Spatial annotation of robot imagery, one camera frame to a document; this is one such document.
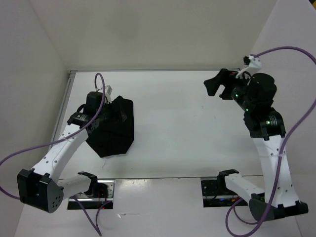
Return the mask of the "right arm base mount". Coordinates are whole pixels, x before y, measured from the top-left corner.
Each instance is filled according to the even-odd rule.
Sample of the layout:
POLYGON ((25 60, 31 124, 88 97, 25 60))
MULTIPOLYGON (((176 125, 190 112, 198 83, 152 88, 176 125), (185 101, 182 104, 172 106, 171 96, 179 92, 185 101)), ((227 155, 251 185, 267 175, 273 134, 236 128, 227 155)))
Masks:
POLYGON ((201 179, 203 207, 230 207, 239 196, 232 191, 223 191, 219 188, 216 179, 201 179))

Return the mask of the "black skirt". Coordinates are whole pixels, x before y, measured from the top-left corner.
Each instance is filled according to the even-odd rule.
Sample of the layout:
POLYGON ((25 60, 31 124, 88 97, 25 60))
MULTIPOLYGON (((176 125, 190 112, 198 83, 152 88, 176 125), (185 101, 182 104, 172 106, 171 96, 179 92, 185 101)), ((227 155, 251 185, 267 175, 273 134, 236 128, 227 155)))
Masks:
POLYGON ((122 105, 126 121, 106 120, 103 108, 88 131, 86 143, 101 158, 126 154, 134 141, 133 101, 123 98, 122 105))

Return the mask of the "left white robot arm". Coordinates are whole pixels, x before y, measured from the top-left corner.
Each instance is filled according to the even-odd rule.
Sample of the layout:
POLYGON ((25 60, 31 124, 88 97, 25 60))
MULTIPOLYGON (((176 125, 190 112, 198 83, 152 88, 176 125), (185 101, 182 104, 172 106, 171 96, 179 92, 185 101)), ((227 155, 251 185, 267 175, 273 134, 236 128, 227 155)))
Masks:
POLYGON ((48 213, 77 193, 89 198, 98 193, 96 175, 80 171, 68 180, 59 177, 83 143, 101 158, 127 153, 134 139, 133 102, 121 96, 108 102, 100 92, 88 93, 86 103, 68 119, 60 139, 40 162, 17 175, 20 201, 48 213))

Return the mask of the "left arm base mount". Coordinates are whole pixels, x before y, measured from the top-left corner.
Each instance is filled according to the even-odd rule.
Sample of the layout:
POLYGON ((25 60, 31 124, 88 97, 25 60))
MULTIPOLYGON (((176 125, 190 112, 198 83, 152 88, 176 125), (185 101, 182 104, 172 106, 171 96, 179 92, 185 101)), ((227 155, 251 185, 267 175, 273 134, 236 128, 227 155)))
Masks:
POLYGON ((99 189, 92 195, 78 193, 75 198, 86 210, 113 209, 115 180, 99 179, 99 189))

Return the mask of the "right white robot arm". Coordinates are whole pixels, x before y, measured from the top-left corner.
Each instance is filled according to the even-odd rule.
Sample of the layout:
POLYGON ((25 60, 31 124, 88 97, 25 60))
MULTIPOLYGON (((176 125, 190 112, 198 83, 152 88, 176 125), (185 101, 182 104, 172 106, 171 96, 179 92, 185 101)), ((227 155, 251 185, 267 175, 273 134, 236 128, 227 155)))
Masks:
POLYGON ((222 194, 233 192, 247 202, 256 221, 307 214, 308 205, 299 200, 293 187, 286 150, 281 147, 286 131, 283 118, 273 107, 275 80, 264 73, 251 75, 221 69, 204 81, 209 96, 224 86, 220 98, 234 100, 244 111, 244 123, 256 146, 264 177, 264 189, 244 179, 235 169, 217 176, 216 188, 222 194))

